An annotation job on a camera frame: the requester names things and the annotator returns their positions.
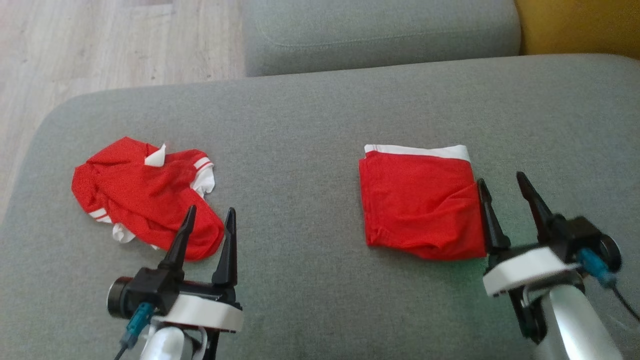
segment gray cushion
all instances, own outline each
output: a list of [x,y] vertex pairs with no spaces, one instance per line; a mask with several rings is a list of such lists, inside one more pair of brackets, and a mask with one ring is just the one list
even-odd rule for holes
[[[122,136],[198,148],[216,167],[207,201],[238,214],[242,332],[220,359],[512,359],[527,351],[482,259],[440,263],[365,245],[358,159],[366,143],[468,146],[514,243],[535,241],[515,172],[554,211],[618,240],[620,288],[640,306],[640,62],[608,55],[452,61],[117,90],[77,97],[38,130],[0,229],[3,358],[109,359],[125,321],[109,285],[160,252],[121,245],[70,191],[74,166]],[[186,267],[210,279],[216,259]],[[628,358],[634,326],[588,295]]]
[[517,55],[513,0],[249,0],[249,76]]

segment white fabric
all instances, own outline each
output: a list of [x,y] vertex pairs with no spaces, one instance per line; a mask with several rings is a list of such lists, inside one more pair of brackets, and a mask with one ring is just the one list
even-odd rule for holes
[[[162,144],[162,147],[160,147],[158,151],[145,158],[145,165],[151,167],[162,167],[164,165],[165,154],[166,146],[165,144]],[[216,180],[213,177],[213,163],[208,157],[204,157],[196,161],[193,166],[196,169],[200,168],[200,170],[198,170],[195,179],[191,182],[191,188],[194,189],[198,195],[204,198],[204,194],[212,192],[214,186],[216,186]],[[112,224],[111,218],[104,216],[106,213],[107,211],[102,208],[90,213],[89,215],[96,219],[96,221]],[[128,243],[133,240],[136,235],[119,222],[113,226],[111,237],[119,243]],[[160,249],[155,245],[151,245],[151,247],[156,250]]]
[[441,149],[420,149],[418,147],[407,147],[398,145],[365,145],[364,152],[378,151],[385,154],[398,155],[425,155],[436,156],[445,159],[460,159],[469,161],[469,152],[464,145],[455,145],[450,147],[442,147]]

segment folded red shorts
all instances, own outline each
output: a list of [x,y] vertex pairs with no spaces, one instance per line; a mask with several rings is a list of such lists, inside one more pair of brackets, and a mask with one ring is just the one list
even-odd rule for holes
[[486,255],[480,201],[465,146],[366,145],[360,187],[369,246],[432,260]]

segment blue connector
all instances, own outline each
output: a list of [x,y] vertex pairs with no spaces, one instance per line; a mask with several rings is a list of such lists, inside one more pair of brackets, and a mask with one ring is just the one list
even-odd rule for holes
[[138,336],[144,328],[151,323],[151,316],[153,316],[156,307],[148,302],[141,303],[136,312],[129,320],[127,324],[127,331],[120,339],[120,345],[122,348],[133,348],[138,342]]
[[611,289],[616,285],[618,280],[616,274],[609,271],[607,264],[593,250],[586,247],[580,249],[576,260],[589,275],[598,279],[603,288]]

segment black cable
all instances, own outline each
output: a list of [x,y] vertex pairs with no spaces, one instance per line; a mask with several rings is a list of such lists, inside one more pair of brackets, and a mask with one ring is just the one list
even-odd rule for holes
[[618,288],[613,286],[611,290],[613,290],[613,293],[616,294],[618,300],[620,300],[622,305],[625,307],[625,309],[627,309],[631,316],[633,316],[638,322],[640,322],[640,316],[638,316],[638,313],[636,313],[636,311],[631,308],[631,305],[629,305],[625,298],[622,297],[622,294],[620,293],[620,291],[618,291]]
[[120,358],[122,357],[122,354],[124,354],[126,350],[127,350],[127,345],[122,345],[122,348],[118,352],[118,355],[116,355],[116,357],[114,357],[113,360],[120,360]]

